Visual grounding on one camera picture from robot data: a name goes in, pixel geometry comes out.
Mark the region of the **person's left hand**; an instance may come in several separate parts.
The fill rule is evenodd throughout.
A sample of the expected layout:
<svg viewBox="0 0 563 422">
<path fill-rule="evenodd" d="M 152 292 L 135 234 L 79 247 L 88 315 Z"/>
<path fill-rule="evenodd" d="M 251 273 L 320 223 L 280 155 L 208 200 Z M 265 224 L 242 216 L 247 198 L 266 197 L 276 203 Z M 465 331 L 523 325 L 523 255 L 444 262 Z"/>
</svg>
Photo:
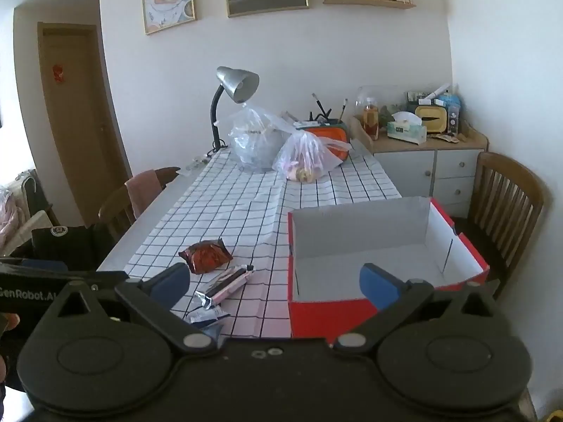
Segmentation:
<svg viewBox="0 0 563 422">
<path fill-rule="evenodd" d="M 1 334 L 13 330 L 19 323 L 20 317 L 18 314 L 1 313 Z M 0 358 L 0 365 L 0 379 L 1 383 L 4 383 L 8 373 L 8 365 L 4 356 L 1 356 Z"/>
</svg>

